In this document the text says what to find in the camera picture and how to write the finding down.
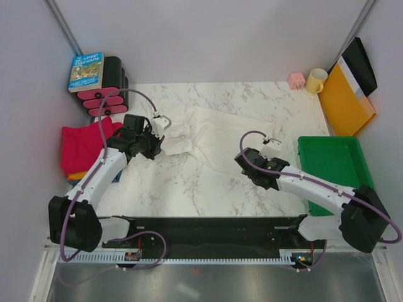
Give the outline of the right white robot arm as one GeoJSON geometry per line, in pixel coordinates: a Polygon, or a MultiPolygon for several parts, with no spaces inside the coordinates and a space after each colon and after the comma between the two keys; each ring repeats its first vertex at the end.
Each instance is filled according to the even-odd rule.
{"type": "Polygon", "coordinates": [[[380,243],[390,216],[372,187],[337,185],[304,174],[285,160],[267,159],[253,148],[245,148],[234,160],[256,186],[294,194],[331,212],[329,216],[303,216],[288,232],[294,247],[316,240],[344,240],[369,254],[380,243]]]}

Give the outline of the white t shirt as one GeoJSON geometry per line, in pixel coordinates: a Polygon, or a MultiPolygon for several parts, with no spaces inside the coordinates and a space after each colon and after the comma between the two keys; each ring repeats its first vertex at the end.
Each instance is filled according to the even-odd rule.
{"type": "Polygon", "coordinates": [[[263,132],[262,135],[249,134],[242,143],[244,147],[254,148],[258,152],[263,146],[264,138],[281,141],[281,127],[269,121],[183,104],[161,103],[157,108],[172,121],[171,127],[165,132],[163,154],[188,152],[211,170],[224,176],[241,176],[241,168],[234,158],[240,152],[239,142],[246,132],[263,132]]]}

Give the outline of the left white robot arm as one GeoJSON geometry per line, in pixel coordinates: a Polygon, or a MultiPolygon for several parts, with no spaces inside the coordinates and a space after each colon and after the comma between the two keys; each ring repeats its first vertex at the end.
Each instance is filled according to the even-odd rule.
{"type": "Polygon", "coordinates": [[[155,159],[172,121],[154,114],[151,119],[126,114],[101,150],[87,174],[65,196],[54,196],[48,204],[50,240],[61,249],[70,247],[92,252],[101,242],[117,240],[133,247],[138,232],[121,216],[99,218],[96,214],[101,198],[116,176],[138,154],[155,159]]]}

